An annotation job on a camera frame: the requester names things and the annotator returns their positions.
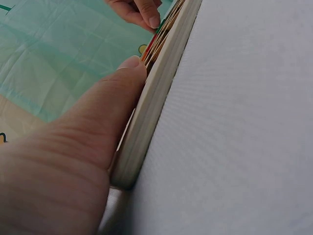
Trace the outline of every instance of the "fingers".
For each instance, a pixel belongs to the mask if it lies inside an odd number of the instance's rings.
[[[106,0],[106,2],[113,11],[126,22],[136,24],[151,33],[155,32],[154,29],[147,25],[142,15],[139,12],[136,12],[129,3],[116,0]]]
[[[59,132],[58,135],[82,143],[75,152],[107,169],[139,99],[146,76],[146,68],[139,57],[126,60],[114,74],[97,82],[71,110],[57,120],[53,124],[55,131]]]
[[[151,28],[156,29],[161,23],[157,5],[153,0],[134,0],[144,21]]]

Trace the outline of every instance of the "white surface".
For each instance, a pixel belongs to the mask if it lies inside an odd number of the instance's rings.
[[[123,234],[313,234],[313,1],[204,0]]]

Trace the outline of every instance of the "book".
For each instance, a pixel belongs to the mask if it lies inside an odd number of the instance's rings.
[[[131,189],[195,22],[201,0],[176,0],[143,52],[148,78],[110,168],[112,187]]]

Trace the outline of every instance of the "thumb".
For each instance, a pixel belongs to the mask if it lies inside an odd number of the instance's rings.
[[[106,169],[145,80],[145,66],[131,57],[61,118],[0,146],[0,234],[97,230],[109,191]]]
[[[161,23],[160,14],[153,0],[134,0],[144,21],[151,28],[158,28]]]
[[[140,58],[129,58],[53,122],[51,131],[73,142],[73,148],[68,149],[72,154],[108,169],[146,76],[146,68]]]

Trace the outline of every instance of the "paper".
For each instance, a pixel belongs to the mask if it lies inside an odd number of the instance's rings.
[[[0,94],[52,121],[150,38],[103,0],[0,0]]]
[[[313,234],[312,9],[203,1],[120,234]]]

